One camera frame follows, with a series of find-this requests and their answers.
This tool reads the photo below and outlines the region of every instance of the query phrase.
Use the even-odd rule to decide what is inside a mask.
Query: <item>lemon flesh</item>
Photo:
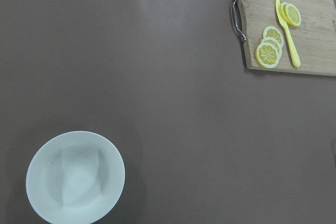
[[[279,57],[282,56],[282,47],[281,47],[280,43],[276,39],[274,39],[272,37],[266,37],[266,38],[263,38],[260,43],[263,43],[263,42],[271,43],[278,50]]]
[[[299,10],[293,4],[287,4],[284,6],[284,12],[288,19],[288,23],[292,26],[301,25],[301,14]]]
[[[274,38],[279,42],[280,46],[283,47],[284,37],[282,36],[282,33],[279,31],[279,29],[274,26],[266,27],[264,31],[262,32],[262,37],[263,38],[266,38],[266,37]]]
[[[280,60],[277,48],[268,42],[262,42],[256,49],[257,62],[264,68],[275,68]]]
[[[285,9],[285,5],[287,5],[287,2],[282,2],[282,3],[281,3],[280,8],[279,8],[279,13],[280,13],[281,17],[282,17],[287,23],[289,23],[289,20],[288,20],[286,14],[285,14],[285,11],[284,11],[284,9]]]

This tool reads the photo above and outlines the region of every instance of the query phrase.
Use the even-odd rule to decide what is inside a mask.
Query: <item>metal handle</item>
[[[240,40],[242,42],[245,42],[247,40],[247,36],[238,27],[237,13],[236,13],[236,8],[235,8],[236,3],[238,3],[238,0],[233,1],[232,8],[231,8],[231,10],[232,10],[232,21],[233,21],[233,24],[235,26],[235,29],[237,30],[237,32],[239,34]]]

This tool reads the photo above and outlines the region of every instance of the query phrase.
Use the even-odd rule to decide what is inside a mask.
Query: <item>table surface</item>
[[[125,163],[99,224],[334,224],[336,79],[246,69],[231,3],[0,0],[0,223],[46,223],[29,162],[85,130]]]

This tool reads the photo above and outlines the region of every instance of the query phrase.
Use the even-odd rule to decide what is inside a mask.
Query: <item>wooden cutting board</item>
[[[280,0],[294,4],[301,13],[301,26],[289,29],[301,60],[301,66],[291,64],[287,40],[279,65],[263,68],[255,58],[263,29],[275,26],[285,38],[275,12],[275,0],[239,0],[246,65],[249,69],[336,76],[336,9],[333,0]]]

